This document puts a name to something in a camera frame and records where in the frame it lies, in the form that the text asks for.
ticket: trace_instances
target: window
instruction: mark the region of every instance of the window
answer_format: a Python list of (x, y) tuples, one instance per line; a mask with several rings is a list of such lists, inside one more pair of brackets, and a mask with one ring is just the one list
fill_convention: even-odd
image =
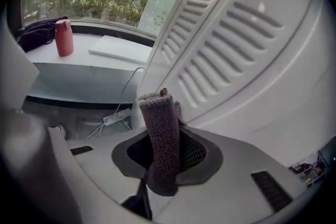
[(157, 36), (176, 0), (23, 0), (23, 22), (68, 16)]

